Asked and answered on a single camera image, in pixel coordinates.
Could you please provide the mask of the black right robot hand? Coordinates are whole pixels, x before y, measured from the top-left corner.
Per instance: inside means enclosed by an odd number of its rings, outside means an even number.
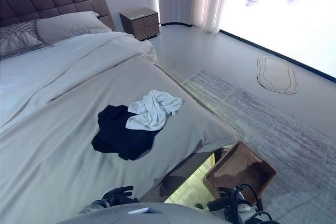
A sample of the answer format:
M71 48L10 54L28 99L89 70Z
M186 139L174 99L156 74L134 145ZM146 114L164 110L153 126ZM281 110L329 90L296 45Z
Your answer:
M237 200L235 189L219 187L220 197L209 201L207 207L210 211L223 210L227 221L237 223Z

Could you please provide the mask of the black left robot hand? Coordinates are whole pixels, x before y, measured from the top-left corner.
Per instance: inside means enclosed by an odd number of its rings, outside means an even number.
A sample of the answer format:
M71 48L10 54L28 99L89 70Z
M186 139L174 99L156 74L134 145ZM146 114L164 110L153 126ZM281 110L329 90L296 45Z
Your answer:
M114 188L102 196L102 200L109 203L110 206L138 203L137 198L131 198L133 186Z

